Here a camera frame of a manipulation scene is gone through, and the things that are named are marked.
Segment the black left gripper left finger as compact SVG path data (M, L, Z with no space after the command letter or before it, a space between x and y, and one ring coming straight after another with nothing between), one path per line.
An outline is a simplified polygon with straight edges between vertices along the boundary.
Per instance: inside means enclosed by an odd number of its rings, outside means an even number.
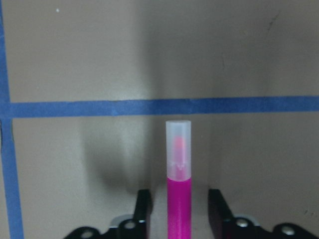
M138 191L134 220L137 223L140 239L150 238L150 218L152 214L152 196L150 190L142 189Z

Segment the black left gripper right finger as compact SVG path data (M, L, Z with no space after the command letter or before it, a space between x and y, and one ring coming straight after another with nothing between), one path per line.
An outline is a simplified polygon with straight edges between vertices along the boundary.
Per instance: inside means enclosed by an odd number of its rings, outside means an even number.
M208 219L215 239L230 239L234 216L219 189L208 190Z

